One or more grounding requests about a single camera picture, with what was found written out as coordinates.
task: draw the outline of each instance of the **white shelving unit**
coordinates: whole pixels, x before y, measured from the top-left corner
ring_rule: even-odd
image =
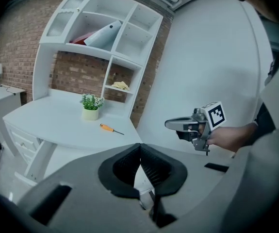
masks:
[[[56,146],[98,151],[141,142],[130,115],[162,19],[133,0],[61,2],[40,39],[33,70],[33,101],[3,118],[13,144],[28,164],[24,174],[16,173],[16,177],[36,185],[41,180],[41,164]],[[121,28],[101,48],[70,43],[117,20]],[[83,120],[80,94],[49,89],[50,67],[57,51],[108,60],[101,95],[106,90],[119,91],[125,93],[125,102],[105,100],[99,120]],[[132,70],[130,91],[111,86],[108,77],[113,64]],[[100,123],[125,135],[105,131]]]
[[[44,85],[49,82],[51,54],[75,52],[109,60],[101,95],[106,89],[112,89],[126,93],[126,100],[125,103],[106,100],[103,113],[130,117],[162,19],[157,12],[133,0],[63,0],[40,40],[33,77],[33,100],[48,95],[49,90]],[[120,30],[101,48],[70,43],[117,20],[122,24]],[[112,63],[134,71],[130,91],[107,83]]]

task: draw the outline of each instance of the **white wall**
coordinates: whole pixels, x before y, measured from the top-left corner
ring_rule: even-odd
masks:
[[[264,27],[248,4],[242,6],[237,0],[196,0],[182,7],[174,17],[137,128],[141,139],[203,154],[195,151],[191,142],[179,140],[164,122],[191,116],[195,107],[211,101],[222,101],[228,119],[225,126],[251,122],[263,87],[260,84],[271,62]],[[210,154],[231,155],[217,147],[210,149]]]

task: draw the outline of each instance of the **sleeve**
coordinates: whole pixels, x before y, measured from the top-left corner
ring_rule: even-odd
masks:
[[[265,104],[262,104],[258,114],[257,118],[255,119],[255,123],[258,125],[256,131],[254,134],[249,138],[249,140],[244,144],[244,146],[250,146],[253,145],[260,137],[271,133],[273,130],[275,130],[274,122],[265,106]]]

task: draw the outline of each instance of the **brick wall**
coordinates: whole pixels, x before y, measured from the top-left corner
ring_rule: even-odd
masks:
[[[1,83],[26,90],[23,103],[32,101],[33,66],[39,40],[51,15],[62,0],[24,0],[0,19]],[[164,16],[135,101],[131,120],[137,127],[147,102],[172,23],[172,15],[149,0],[135,0]],[[82,54],[58,52],[51,67],[50,87],[100,95],[108,62]],[[110,81],[130,81],[131,73],[112,67]],[[106,91],[106,98],[124,101],[124,94]]]

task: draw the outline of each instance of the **green plant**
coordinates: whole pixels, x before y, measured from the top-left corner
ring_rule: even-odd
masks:
[[[84,109],[95,111],[102,107],[104,98],[95,97],[94,94],[83,94],[80,103],[83,105]]]

